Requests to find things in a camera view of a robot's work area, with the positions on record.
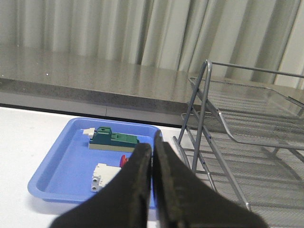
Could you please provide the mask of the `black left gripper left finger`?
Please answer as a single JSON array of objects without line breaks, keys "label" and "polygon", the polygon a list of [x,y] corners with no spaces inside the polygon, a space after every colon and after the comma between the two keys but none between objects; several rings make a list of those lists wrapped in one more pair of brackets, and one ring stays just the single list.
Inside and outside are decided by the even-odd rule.
[{"label": "black left gripper left finger", "polygon": [[145,228],[151,190],[152,148],[138,144],[129,161],[96,195],[57,217],[52,228]]}]

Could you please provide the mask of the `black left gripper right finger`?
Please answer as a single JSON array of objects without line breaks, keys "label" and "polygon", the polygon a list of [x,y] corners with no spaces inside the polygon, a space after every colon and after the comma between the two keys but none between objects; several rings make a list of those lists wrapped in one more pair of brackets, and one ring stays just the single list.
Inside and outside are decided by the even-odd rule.
[{"label": "black left gripper right finger", "polygon": [[154,137],[153,193],[162,228],[266,228],[257,214],[204,184],[161,132]]}]

